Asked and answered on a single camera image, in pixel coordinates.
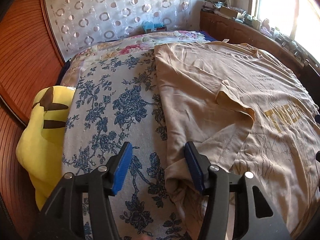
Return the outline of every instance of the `blue floral pattern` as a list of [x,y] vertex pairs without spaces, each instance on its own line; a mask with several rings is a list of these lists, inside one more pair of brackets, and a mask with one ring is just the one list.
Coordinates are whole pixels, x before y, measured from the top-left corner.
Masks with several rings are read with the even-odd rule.
[[[80,77],[65,138],[63,172],[76,175],[105,164],[125,141],[134,145],[125,188],[110,198],[123,240],[139,234],[190,240],[164,186],[167,129],[153,50],[93,63]],[[85,238],[91,240],[87,195],[82,211]],[[159,216],[170,220],[159,224]]]

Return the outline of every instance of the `gold lettering on shirt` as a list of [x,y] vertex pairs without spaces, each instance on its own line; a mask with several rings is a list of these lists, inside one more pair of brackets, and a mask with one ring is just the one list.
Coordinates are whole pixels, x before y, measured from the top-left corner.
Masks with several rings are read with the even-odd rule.
[[274,127],[277,129],[279,133],[281,133],[281,126],[278,125],[292,125],[295,122],[297,122],[301,115],[300,113],[303,113],[300,106],[293,105],[290,106],[290,104],[286,104],[283,106],[274,107],[268,111],[265,111],[264,114],[267,118],[270,118],[272,121]]

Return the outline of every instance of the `blue gripper pad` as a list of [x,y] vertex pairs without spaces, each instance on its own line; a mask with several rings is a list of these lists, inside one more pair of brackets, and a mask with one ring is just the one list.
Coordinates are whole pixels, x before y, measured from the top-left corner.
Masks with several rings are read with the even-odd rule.
[[210,162],[206,156],[198,153],[193,142],[187,142],[185,144],[184,157],[187,161],[193,184],[196,190],[202,194],[205,190],[204,180],[208,177]]
[[122,157],[113,175],[113,185],[111,191],[114,195],[116,195],[118,191],[122,189],[124,178],[128,172],[128,168],[132,159],[132,144],[124,144],[118,155],[120,154],[122,154]]

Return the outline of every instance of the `yellow plush toy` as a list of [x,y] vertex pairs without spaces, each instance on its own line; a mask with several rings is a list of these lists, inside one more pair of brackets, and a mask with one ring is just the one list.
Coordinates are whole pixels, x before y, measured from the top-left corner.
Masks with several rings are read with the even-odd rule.
[[63,138],[74,93],[75,88],[63,86],[41,90],[16,149],[36,189],[39,210],[61,179]]

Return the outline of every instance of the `bed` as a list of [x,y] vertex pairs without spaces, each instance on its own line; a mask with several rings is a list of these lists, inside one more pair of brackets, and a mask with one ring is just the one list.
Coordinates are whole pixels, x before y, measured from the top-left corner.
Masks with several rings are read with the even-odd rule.
[[[194,239],[199,230],[186,228],[185,217],[181,217],[181,211],[165,189],[168,131],[156,75],[154,46],[174,42],[196,42],[201,46],[208,40],[201,33],[175,31],[102,43],[76,55],[61,82],[64,86],[77,87],[66,124],[63,174],[91,172],[117,154],[125,141],[133,145],[133,158],[123,190],[116,198],[110,198],[116,225],[124,240],[135,239],[140,234],[158,240],[187,240]],[[317,106],[292,71],[271,55],[266,57],[290,76],[315,112]],[[312,125],[319,130],[314,120]],[[314,135],[312,143],[318,147],[316,138],[318,134]],[[310,171],[317,183],[318,174],[314,173],[317,164],[315,157],[312,158]],[[237,166],[230,170],[237,173]],[[290,179],[292,172],[295,171],[282,173],[285,177],[281,181]],[[313,195],[310,207],[316,208],[319,190],[314,187],[309,190]],[[196,201],[197,215],[203,218],[206,199]],[[294,205],[289,201],[287,208],[294,208]],[[300,216],[303,217],[306,211],[302,212]],[[289,223],[294,237],[303,230],[314,211],[307,210],[307,213],[304,224],[296,223],[296,227],[292,227],[294,222]],[[87,196],[83,198],[83,216],[86,240],[89,240],[92,232]]]

